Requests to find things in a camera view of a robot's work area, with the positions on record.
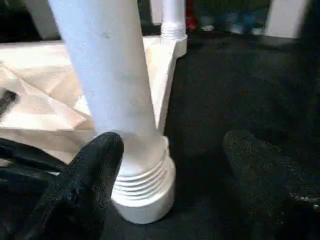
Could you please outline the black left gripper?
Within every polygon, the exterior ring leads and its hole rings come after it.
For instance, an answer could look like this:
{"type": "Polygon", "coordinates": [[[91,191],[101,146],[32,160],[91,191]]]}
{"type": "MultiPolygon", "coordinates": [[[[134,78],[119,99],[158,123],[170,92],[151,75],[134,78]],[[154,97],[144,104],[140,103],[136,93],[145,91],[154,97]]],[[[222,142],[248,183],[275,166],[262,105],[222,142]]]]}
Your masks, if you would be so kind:
{"type": "MultiPolygon", "coordinates": [[[[2,117],[17,101],[17,93],[5,90],[0,98],[0,116],[2,117]]],[[[18,172],[58,174],[68,167],[67,163],[37,147],[5,138],[0,139],[0,157],[11,163],[0,168],[1,174],[18,172]]]]}

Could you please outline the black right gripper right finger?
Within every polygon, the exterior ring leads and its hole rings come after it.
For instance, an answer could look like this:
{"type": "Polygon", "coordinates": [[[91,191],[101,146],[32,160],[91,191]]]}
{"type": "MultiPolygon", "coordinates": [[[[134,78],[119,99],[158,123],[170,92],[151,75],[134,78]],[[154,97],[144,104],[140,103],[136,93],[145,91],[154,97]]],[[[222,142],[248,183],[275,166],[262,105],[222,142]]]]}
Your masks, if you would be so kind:
{"type": "Polygon", "coordinates": [[[228,131],[223,150],[247,211],[252,240],[320,238],[320,172],[246,130],[228,131]]]}

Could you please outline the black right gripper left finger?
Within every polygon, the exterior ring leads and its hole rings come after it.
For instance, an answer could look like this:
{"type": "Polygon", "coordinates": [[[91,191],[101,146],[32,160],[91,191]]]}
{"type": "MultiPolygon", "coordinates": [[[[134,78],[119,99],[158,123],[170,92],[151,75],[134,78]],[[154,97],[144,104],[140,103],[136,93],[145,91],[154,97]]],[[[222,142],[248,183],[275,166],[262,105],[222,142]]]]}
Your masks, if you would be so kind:
{"type": "Polygon", "coordinates": [[[13,238],[101,239],[123,153],[123,140],[115,132],[102,133],[88,142],[49,182],[13,238]]]}

